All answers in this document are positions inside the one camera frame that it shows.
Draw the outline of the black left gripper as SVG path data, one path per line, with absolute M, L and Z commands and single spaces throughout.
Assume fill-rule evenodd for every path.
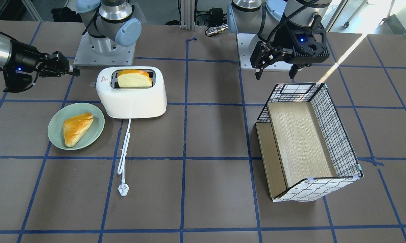
M 293 23 L 283 25 L 272 37 L 272 49 L 265 40 L 259 40 L 251 54 L 251 66 L 256 80 L 265 68 L 275 62 L 293 64 L 293 78 L 305 66 L 322 63 L 330 56 L 326 43 L 326 30 L 322 24 L 299 27 Z

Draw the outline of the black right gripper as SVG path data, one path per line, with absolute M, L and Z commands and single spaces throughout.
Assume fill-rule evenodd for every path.
M 4 92 L 19 93 L 29 90 L 38 77 L 80 76 L 80 70 L 69 64 L 59 51 L 41 53 L 37 48 L 24 44 L 11 44 L 10 60 L 3 67 Z

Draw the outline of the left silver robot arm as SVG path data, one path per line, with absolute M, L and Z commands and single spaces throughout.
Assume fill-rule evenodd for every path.
M 228 9 L 232 33 L 255 34 L 250 64 L 256 79 L 276 62 L 291 64 L 289 77 L 329 57 L 322 25 L 329 0 L 233 0 Z

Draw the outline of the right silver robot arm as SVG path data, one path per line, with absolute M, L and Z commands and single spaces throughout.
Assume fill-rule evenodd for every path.
M 135 18 L 135 6 L 126 0 L 78 0 L 77 11 L 85 30 L 75 56 L 81 66 L 127 66 L 132 64 L 135 43 L 142 25 Z M 79 76 L 59 51 L 42 53 L 0 32 L 0 71 L 4 92 L 24 92 L 41 77 Z

